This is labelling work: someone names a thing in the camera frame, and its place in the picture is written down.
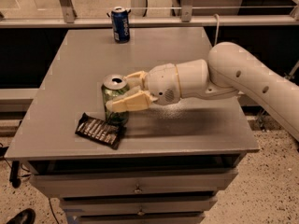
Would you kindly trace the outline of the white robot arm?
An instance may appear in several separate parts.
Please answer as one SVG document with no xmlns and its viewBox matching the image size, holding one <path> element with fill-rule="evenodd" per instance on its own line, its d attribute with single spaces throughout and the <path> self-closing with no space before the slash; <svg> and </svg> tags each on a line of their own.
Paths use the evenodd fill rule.
<svg viewBox="0 0 299 224">
<path fill-rule="evenodd" d="M 106 104 L 109 111 L 146 110 L 182 99 L 220 100 L 239 92 L 260 105 L 299 140 L 299 87 L 235 43 L 221 42 L 206 60 L 158 65 L 126 76 L 129 91 Z"/>
</svg>

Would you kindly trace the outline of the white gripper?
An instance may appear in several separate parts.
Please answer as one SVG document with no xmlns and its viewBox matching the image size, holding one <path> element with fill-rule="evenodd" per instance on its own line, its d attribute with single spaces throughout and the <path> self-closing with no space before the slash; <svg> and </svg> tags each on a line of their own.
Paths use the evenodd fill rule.
<svg viewBox="0 0 299 224">
<path fill-rule="evenodd" d="M 106 109 L 114 113 L 141 111 L 157 105 L 176 104 L 180 100 L 178 71 L 174 64 L 168 63 L 152 68 L 148 73 L 138 71 L 125 77 L 132 89 L 140 87 L 147 91 L 128 91 L 106 102 Z"/>
</svg>

